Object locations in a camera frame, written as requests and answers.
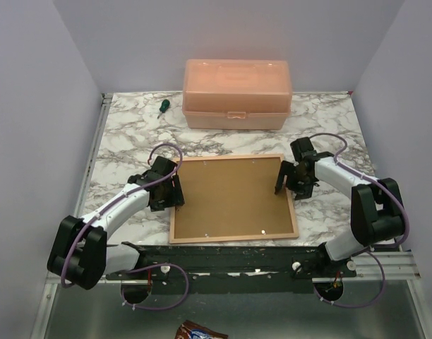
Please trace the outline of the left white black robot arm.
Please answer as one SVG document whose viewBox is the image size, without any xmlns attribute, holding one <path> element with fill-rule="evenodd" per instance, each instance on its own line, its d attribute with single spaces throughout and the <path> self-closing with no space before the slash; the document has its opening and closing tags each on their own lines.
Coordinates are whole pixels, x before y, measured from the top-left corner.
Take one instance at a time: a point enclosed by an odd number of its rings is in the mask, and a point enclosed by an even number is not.
<svg viewBox="0 0 432 339">
<path fill-rule="evenodd" d="M 178 170 L 183 160 L 157 157 L 151 168 L 128 178 L 123 189 L 104 205 L 79 218 L 69 215 L 59 224 L 47 270 L 60 277 L 62 287 L 93 288 L 108 273 L 123 271 L 132 279 L 146 272 L 146 261 L 128 245 L 117 245 L 127 257 L 122 260 L 107 251 L 107 240 L 136 213 L 152 212 L 185 204 Z"/>
</svg>

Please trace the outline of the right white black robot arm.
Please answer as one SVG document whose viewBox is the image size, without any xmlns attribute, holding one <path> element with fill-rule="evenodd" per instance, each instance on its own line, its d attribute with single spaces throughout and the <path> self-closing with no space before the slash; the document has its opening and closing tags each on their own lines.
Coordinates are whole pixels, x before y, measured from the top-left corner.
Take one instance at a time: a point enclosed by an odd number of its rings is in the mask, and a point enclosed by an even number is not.
<svg viewBox="0 0 432 339">
<path fill-rule="evenodd" d="M 340 261 L 371 247 L 391 248 L 380 244 L 397 237 L 400 245 L 409 234 L 409 218 L 405 212 L 398 183 L 391 178 L 378 179 L 362 174 L 338 160 L 347 142 L 335 154 L 317 152 L 310 137 L 290 143 L 293 162 L 283 160 L 278 172 L 275 194 L 286 188 L 297 200 L 312 197 L 313 188 L 325 182 L 351 201 L 350 228 L 318 247 L 316 271 L 325 277 L 340 269 Z"/>
</svg>

